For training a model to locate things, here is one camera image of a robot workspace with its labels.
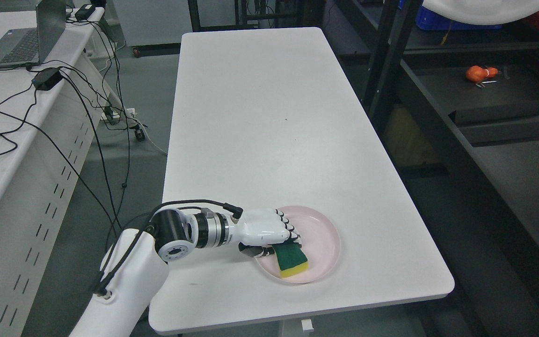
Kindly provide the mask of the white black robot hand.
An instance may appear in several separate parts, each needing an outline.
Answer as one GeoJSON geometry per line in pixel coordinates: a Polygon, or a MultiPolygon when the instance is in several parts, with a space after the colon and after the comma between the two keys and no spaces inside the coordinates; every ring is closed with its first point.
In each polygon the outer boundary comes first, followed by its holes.
{"type": "Polygon", "coordinates": [[[229,222],[229,244],[238,244],[246,256],[259,258],[275,254],[274,245],[296,244],[302,247],[301,235],[290,219],[278,209],[246,210],[238,221],[229,222]]]}

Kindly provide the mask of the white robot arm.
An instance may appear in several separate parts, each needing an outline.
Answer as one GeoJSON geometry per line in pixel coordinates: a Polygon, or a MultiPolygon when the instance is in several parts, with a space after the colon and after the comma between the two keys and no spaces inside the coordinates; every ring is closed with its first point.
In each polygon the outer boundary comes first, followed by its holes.
{"type": "Polygon", "coordinates": [[[126,228],[102,260],[92,297],[72,337],[128,337],[162,288],[168,263],[229,241],[231,217],[207,208],[162,207],[126,228]]]}

